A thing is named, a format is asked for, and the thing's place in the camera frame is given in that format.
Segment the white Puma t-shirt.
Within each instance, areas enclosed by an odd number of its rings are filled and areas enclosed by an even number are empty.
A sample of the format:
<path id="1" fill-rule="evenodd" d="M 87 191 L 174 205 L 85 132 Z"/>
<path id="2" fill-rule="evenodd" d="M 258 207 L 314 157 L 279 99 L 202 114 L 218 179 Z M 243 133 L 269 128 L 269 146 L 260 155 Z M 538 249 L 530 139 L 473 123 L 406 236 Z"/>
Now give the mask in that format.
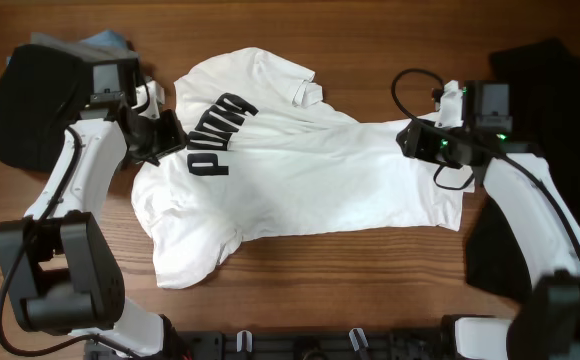
<path id="1" fill-rule="evenodd" d="M 174 89 L 187 145 L 143 165 L 131 193 L 162 288 L 201 282 L 260 238 L 460 226 L 468 170 L 404 156 L 404 121 L 335 110 L 306 67 L 250 47 L 197 64 Z"/>

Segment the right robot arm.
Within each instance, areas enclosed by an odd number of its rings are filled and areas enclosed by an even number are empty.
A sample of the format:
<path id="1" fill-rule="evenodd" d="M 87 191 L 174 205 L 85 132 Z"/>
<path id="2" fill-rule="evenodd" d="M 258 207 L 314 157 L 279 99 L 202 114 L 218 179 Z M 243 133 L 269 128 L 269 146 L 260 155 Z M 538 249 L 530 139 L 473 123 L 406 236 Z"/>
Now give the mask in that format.
<path id="1" fill-rule="evenodd" d="M 509 87 L 440 82 L 437 119 L 405 110 L 396 137 L 403 154 L 438 170 L 468 167 L 502 211 L 523 256 L 530 298 L 512 320 L 457 315 L 447 321 L 455 359 L 580 359 L 580 226 L 536 145 L 510 138 Z"/>

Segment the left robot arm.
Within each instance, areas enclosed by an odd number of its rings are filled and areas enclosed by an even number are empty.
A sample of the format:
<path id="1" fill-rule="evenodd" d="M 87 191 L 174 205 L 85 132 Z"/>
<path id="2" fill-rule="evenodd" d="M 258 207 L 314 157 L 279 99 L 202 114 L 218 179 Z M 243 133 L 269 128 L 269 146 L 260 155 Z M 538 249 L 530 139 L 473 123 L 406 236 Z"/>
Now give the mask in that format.
<path id="1" fill-rule="evenodd" d="M 0 223 L 0 345 L 27 358 L 86 342 L 119 358 L 189 359 L 166 316 L 126 297 L 98 224 L 117 168 L 126 159 L 157 164 L 184 136 L 150 112 L 156 98 L 137 60 L 87 68 L 77 82 L 85 95 L 65 102 L 70 122 L 43 192 L 23 218 Z"/>

